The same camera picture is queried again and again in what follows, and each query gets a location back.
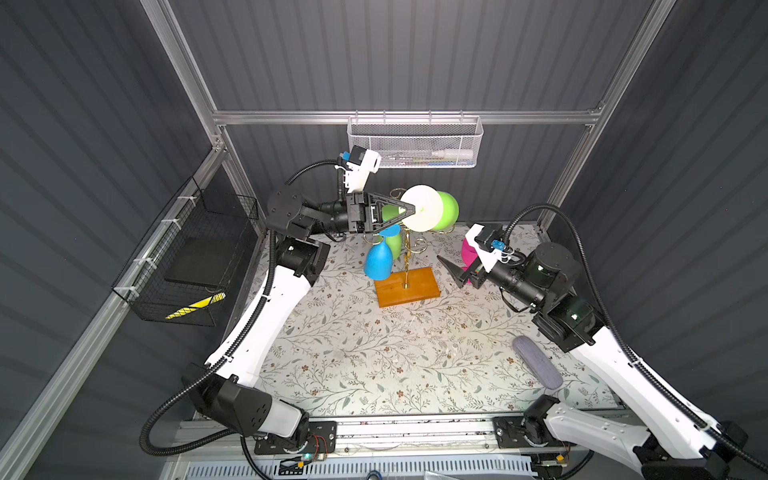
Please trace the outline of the pink wine glass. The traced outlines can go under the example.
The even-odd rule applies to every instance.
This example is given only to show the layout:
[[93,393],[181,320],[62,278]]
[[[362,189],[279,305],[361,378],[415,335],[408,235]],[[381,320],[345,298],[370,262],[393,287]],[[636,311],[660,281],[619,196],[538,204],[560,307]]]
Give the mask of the pink wine glass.
[[476,260],[479,259],[476,249],[469,244],[466,238],[462,240],[461,258],[464,264],[464,270],[467,270]]

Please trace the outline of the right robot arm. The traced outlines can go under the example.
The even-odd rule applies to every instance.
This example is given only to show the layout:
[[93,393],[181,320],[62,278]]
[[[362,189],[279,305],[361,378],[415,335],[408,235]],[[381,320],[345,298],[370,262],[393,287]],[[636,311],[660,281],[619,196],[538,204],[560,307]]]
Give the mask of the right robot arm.
[[735,453],[726,446],[746,443],[735,423],[719,423],[702,411],[698,426],[679,393],[660,392],[665,382],[641,359],[632,360],[608,327],[604,315],[571,293],[582,265],[562,245],[546,242],[516,261],[491,244],[472,241],[475,261],[460,267],[441,264],[459,287],[489,281],[525,304],[534,324],[552,343],[595,373],[640,419],[638,425],[611,421],[568,407],[543,395],[529,407],[523,427],[534,444],[558,440],[584,446],[617,461],[646,479],[726,479]]

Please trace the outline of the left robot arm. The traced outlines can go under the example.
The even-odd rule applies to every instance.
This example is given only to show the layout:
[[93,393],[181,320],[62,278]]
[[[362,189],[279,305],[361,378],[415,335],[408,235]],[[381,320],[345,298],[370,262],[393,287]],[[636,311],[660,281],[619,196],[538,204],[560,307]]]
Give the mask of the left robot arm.
[[183,378],[195,409],[244,437],[267,434],[296,448],[308,435],[302,409],[258,388],[262,365],[298,303],[318,280],[329,245],[312,239],[322,227],[350,233],[381,233],[422,213],[413,201],[367,192],[345,196],[340,211],[311,204],[295,185],[284,185],[268,201],[268,273],[256,298],[202,366]]

